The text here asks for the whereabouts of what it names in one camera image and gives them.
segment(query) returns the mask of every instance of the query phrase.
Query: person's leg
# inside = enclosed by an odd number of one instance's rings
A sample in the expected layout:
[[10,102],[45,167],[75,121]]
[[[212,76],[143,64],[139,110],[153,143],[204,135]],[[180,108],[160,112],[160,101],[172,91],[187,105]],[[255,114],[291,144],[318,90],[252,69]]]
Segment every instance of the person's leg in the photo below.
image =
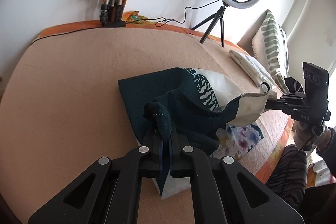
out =
[[306,152],[300,151],[300,153],[298,153],[298,149],[294,144],[286,146],[277,166],[266,182],[266,186],[287,202],[293,209],[298,210],[305,194],[306,183]]

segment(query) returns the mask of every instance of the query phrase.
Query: dark sleeve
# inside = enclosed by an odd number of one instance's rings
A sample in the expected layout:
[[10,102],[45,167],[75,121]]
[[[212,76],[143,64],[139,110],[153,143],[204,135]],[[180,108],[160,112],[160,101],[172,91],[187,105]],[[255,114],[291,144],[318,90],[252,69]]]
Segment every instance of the dark sleeve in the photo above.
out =
[[335,129],[329,129],[331,131],[330,141],[322,151],[318,151],[317,149],[317,154],[323,158],[330,170],[330,173],[336,177],[336,134]]

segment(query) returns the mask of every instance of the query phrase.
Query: camera lens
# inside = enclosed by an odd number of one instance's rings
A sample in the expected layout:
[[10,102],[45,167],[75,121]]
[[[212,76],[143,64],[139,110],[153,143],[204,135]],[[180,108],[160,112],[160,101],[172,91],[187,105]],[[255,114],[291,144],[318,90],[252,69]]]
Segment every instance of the camera lens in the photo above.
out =
[[313,75],[313,73],[310,71],[309,72],[309,79],[310,79],[310,81],[314,81],[314,75]]

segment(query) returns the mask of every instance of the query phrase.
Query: green and white striped cushion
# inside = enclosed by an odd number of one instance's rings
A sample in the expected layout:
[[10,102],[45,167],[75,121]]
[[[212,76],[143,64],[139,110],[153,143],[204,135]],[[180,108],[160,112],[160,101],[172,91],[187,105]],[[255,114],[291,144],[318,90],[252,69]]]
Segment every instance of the green and white striped cushion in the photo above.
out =
[[283,93],[289,93],[284,77],[288,75],[288,49],[284,30],[270,10],[252,39],[254,57],[270,73]]

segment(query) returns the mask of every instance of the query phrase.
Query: gloved hand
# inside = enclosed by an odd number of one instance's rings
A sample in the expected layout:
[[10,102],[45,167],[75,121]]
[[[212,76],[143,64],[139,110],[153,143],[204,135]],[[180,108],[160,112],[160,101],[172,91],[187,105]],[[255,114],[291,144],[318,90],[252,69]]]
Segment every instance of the gloved hand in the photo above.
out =
[[[323,123],[323,133],[320,136],[314,136],[306,145],[309,146],[311,143],[317,146],[317,148],[322,151],[323,148],[329,142],[331,132],[325,124]],[[298,149],[301,149],[305,143],[311,138],[314,132],[315,126],[311,126],[304,122],[294,121],[293,131],[294,133],[294,142]]]

